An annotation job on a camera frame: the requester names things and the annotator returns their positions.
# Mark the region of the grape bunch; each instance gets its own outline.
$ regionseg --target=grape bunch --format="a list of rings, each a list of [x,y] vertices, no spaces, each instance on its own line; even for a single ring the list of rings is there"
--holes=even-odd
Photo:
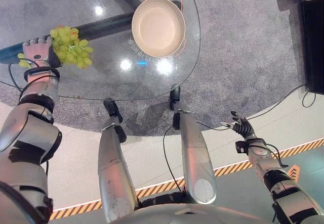
[[[86,69],[92,65],[89,53],[93,49],[86,39],[78,38],[78,29],[69,26],[58,26],[50,31],[53,41],[53,49],[63,64],[76,64],[78,68]]]

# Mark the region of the blue light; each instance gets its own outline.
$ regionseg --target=blue light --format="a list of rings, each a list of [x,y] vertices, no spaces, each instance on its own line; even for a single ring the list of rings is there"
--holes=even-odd
[[[139,62],[137,62],[137,64],[140,65],[140,66],[146,66],[147,62],[146,61],[139,61]]]

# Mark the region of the white floor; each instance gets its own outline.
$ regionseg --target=white floor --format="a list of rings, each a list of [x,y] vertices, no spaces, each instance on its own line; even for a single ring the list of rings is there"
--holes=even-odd
[[[303,108],[301,100],[304,93],[299,89],[271,112],[251,120],[256,135],[279,149],[322,138],[324,96],[317,95],[312,107]],[[313,94],[308,94],[305,104],[312,99]],[[0,126],[11,109],[0,103]],[[57,126],[63,132],[63,140],[50,160],[48,179],[54,209],[99,199],[97,155],[100,134]],[[235,132],[207,130],[203,135],[214,168],[247,159],[246,155],[236,153],[235,141],[241,138]],[[165,141],[175,177],[182,176],[180,136],[169,136]],[[162,137],[128,136],[122,150],[136,188],[171,179],[164,159]]]

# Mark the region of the round table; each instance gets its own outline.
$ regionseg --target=round table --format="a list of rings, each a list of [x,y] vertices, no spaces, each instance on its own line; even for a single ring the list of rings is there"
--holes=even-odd
[[[12,82],[8,63],[22,52],[21,42],[48,34],[58,25],[79,29],[94,49],[93,65],[59,68],[59,95],[85,99],[137,100],[163,95],[192,72],[200,49],[200,25],[194,0],[171,0],[182,10],[186,32],[172,55],[154,58],[136,45],[131,31],[135,9],[144,0],[5,0],[0,34],[0,80]],[[12,66],[18,85],[26,68]]]

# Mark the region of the floor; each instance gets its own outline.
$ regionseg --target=floor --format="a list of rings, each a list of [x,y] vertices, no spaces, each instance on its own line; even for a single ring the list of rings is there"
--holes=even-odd
[[[311,195],[320,206],[324,206],[324,147],[287,157],[284,164],[300,167],[298,183]],[[255,215],[271,221],[274,211],[272,200],[266,187],[256,177],[253,168],[227,174],[216,178],[218,197],[216,204],[226,208]],[[105,223],[102,209],[71,217],[56,219],[52,224]]]
[[[300,88],[271,112],[251,120],[257,136],[280,150],[322,138],[324,96],[317,95],[313,106],[304,108],[301,105],[304,94]],[[313,95],[308,94],[305,105],[312,100]],[[11,110],[12,107],[0,103],[0,126]],[[50,161],[48,187],[54,208],[99,199],[97,159],[100,133],[56,125],[63,133],[63,140]],[[181,137],[179,132],[173,134],[176,135],[165,139],[166,152],[175,177],[180,177],[183,176]],[[246,155],[235,151],[234,143],[241,140],[235,132],[205,130],[203,135],[214,168],[247,159]],[[171,179],[164,159],[162,137],[128,136],[121,148],[136,189]]]
[[[190,77],[182,84],[181,100],[195,118],[212,127],[230,120],[230,110],[244,116],[263,112],[290,90],[305,83],[303,40],[298,0],[196,0],[201,22],[201,52]],[[0,47],[15,18],[0,18]],[[292,93],[276,109],[251,121],[256,134],[279,149],[324,136],[324,97],[303,108],[305,88]],[[313,99],[308,94],[307,105]],[[18,101],[18,92],[0,86],[0,126]],[[171,178],[165,164],[162,135],[171,125],[168,95],[151,100],[118,102],[128,140],[122,145],[136,188]],[[54,208],[100,198],[97,154],[100,129],[107,118],[102,102],[60,99],[56,125],[63,141],[50,162],[49,194]],[[245,160],[236,154],[240,137],[230,131],[206,130],[213,167]],[[181,140],[166,137],[169,163],[182,176]]]

